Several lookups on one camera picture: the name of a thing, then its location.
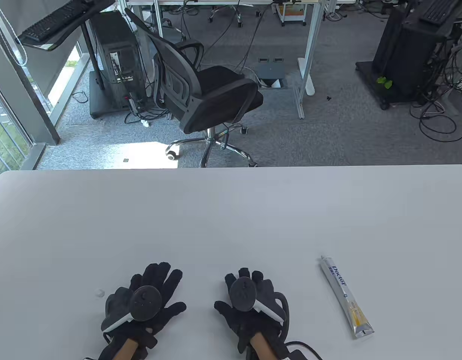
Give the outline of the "person's left hand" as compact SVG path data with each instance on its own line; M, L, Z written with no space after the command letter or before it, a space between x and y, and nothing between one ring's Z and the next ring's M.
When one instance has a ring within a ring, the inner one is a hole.
M177 286L182 279L182 271L171 270L167 262L149 264L143 274L135 274L130 280L129 287L119 287L109 295L105 302L105 318L101 324L101 331L107 346L102 350L99 360L112 360L129 339L137 343L133 352L123 354L124 359L142 360L147 358L148 350L156 347L157 334L164 329L171 319L183 313L187 307L184 302L176 302L167 306ZM151 286L160 294L161 303L156 314L146 321L131 321L125 319L122 324L111 331L106 329L119 319L126 317L130 311L132 296L141 287Z

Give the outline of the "person's right hand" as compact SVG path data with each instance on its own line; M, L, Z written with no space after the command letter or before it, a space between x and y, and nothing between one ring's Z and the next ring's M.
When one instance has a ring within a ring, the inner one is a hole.
M284 343L289 330L286 301L275 292L272 281L264 279L261 271L241 268L238 277L227 274L224 278L231 305L216 301L214 308L225 318L238 336L238 351L253 348L256 359L288 359L290 352Z

